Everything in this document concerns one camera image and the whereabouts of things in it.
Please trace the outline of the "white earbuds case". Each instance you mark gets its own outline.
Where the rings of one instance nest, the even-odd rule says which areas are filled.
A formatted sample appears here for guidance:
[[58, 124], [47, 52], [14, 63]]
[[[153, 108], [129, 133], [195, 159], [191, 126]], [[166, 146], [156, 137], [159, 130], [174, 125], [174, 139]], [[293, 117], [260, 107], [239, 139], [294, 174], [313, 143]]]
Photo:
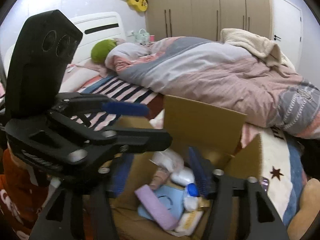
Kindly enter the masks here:
[[187, 186], [195, 182], [195, 177], [192, 169], [184, 167], [180, 171], [172, 173], [170, 180], [177, 185]]

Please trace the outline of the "pink tube with clear cap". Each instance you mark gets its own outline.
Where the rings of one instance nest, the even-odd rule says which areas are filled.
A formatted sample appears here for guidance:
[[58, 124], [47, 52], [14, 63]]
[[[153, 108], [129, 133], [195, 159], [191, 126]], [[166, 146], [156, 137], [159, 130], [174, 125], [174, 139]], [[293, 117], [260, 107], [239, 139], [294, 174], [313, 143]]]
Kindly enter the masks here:
[[162, 185], [164, 185], [167, 180], [170, 178], [171, 172], [164, 167], [159, 166], [157, 171], [153, 175], [151, 182], [149, 183], [149, 187], [152, 190], [159, 189]]

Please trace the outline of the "purple rectangular box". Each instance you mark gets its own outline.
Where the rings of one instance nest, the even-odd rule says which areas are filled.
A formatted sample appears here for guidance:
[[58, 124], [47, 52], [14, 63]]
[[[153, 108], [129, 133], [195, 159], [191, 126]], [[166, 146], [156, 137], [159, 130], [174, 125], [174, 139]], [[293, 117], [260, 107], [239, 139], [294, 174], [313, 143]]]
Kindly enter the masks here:
[[163, 230], [171, 231], [178, 226], [178, 220], [160, 202], [148, 185], [143, 185], [136, 189], [135, 195], [148, 211], [150, 216]]

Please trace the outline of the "white bottle blue cap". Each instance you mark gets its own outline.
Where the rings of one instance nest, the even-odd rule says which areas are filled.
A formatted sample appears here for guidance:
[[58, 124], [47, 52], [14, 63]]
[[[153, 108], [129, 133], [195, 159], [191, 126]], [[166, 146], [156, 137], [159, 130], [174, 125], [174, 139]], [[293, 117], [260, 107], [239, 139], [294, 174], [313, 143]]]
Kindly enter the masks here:
[[194, 183], [188, 184], [183, 193], [183, 205], [188, 212], [193, 212], [199, 206], [199, 191]]

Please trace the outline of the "white yellow packet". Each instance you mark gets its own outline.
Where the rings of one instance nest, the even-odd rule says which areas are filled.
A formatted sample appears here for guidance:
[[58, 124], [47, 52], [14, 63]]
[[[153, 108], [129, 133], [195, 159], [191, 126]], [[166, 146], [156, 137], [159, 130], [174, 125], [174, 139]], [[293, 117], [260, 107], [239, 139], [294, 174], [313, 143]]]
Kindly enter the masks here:
[[203, 211], [185, 212], [182, 215], [175, 232], [182, 236], [190, 236], [196, 229], [202, 215]]

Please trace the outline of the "light blue flat box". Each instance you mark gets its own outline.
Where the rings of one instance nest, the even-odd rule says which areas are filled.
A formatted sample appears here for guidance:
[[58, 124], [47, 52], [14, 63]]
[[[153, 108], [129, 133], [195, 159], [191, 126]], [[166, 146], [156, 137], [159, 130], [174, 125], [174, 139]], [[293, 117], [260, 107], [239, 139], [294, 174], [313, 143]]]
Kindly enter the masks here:
[[[184, 211], [183, 191], [175, 187], [163, 185], [153, 192], [160, 202], [170, 211], [170, 213], [179, 220]], [[138, 206], [137, 212], [140, 216], [146, 219], [154, 220], [142, 203]]]

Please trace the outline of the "cardboard box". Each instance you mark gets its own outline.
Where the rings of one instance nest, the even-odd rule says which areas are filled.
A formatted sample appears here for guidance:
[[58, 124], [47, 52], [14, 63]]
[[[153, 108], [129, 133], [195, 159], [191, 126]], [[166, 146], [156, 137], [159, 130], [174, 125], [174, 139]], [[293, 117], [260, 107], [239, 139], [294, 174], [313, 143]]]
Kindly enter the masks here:
[[[256, 239], [260, 194], [261, 140], [254, 137], [240, 151], [245, 116], [206, 103], [167, 95], [164, 128], [170, 148], [195, 171], [201, 196], [210, 200], [193, 239]], [[141, 217], [136, 193], [151, 182], [156, 165], [152, 152], [136, 155], [124, 192], [112, 202], [114, 222], [122, 239], [173, 239], [158, 223]]]

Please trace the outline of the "white headboard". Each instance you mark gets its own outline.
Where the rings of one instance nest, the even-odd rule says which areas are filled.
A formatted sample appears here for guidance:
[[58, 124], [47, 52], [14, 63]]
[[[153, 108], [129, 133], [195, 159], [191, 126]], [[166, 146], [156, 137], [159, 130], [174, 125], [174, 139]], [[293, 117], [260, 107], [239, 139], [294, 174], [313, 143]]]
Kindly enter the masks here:
[[25, 20], [4, 62], [8, 79], [30, 75], [61, 80], [67, 64], [89, 58], [93, 44], [102, 38], [124, 36], [120, 15], [100, 12], [67, 18], [50, 10]]

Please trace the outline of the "green pillow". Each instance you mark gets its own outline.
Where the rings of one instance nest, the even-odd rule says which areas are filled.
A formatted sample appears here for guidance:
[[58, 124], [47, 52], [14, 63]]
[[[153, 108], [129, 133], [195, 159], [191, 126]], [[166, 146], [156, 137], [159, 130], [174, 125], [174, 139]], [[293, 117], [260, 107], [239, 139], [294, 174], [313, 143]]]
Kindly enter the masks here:
[[115, 40], [102, 40], [98, 42], [91, 50], [91, 60], [95, 63], [104, 63], [108, 54], [117, 46]]

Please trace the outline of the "striped fleece blanket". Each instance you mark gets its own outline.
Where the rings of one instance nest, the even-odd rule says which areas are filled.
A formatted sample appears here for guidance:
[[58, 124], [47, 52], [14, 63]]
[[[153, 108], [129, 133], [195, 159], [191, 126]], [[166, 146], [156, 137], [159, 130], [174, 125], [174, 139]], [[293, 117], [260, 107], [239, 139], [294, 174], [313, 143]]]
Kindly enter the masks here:
[[195, 146], [216, 166], [232, 174], [256, 173], [285, 225], [299, 210], [306, 182], [297, 138], [276, 127], [261, 128], [243, 122], [239, 113], [205, 103], [177, 100], [168, 132], [172, 148], [185, 153]]

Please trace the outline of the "mint green bag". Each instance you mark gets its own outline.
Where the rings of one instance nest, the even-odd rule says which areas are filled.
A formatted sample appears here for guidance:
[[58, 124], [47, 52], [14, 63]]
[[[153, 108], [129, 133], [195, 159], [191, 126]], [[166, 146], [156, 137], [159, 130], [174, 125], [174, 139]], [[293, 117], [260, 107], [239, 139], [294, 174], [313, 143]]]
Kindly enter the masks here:
[[136, 43], [145, 45], [150, 40], [150, 34], [145, 29], [140, 29], [134, 32], [134, 38]]

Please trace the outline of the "pink grey quilt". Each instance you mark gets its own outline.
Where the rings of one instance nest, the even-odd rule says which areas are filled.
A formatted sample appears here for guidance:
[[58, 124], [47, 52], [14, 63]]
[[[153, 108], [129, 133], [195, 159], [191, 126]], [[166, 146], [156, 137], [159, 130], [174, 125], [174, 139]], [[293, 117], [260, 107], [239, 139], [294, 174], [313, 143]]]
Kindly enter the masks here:
[[105, 65], [154, 92], [243, 113], [255, 126], [319, 138], [319, 89], [292, 68], [269, 66], [245, 48], [198, 37], [149, 46], [125, 42], [108, 53]]

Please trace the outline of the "cream towel blanket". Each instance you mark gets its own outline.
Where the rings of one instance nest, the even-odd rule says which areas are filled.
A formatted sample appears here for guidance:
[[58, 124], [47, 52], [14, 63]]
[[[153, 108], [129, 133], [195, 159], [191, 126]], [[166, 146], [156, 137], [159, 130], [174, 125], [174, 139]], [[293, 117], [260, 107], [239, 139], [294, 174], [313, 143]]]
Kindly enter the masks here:
[[281, 51], [280, 46], [266, 37], [242, 29], [224, 28], [220, 32], [220, 41], [246, 49], [264, 61], [268, 67], [285, 66], [296, 70], [293, 63]]

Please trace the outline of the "beige wardrobe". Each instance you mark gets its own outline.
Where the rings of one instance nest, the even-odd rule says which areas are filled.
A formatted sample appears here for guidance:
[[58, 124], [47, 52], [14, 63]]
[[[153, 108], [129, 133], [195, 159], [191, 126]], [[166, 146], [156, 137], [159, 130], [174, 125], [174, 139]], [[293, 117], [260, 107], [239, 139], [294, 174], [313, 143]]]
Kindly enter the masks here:
[[223, 28], [237, 28], [270, 37], [270, 0], [148, 0], [147, 31], [161, 40], [193, 36], [213, 41]]

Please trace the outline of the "white door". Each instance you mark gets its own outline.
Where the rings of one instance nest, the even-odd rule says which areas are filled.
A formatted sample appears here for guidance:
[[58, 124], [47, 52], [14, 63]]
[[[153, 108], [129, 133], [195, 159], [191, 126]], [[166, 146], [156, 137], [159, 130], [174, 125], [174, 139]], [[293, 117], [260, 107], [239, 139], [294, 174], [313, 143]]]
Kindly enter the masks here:
[[303, 37], [302, 12], [288, 0], [273, 1], [273, 38], [298, 70]]

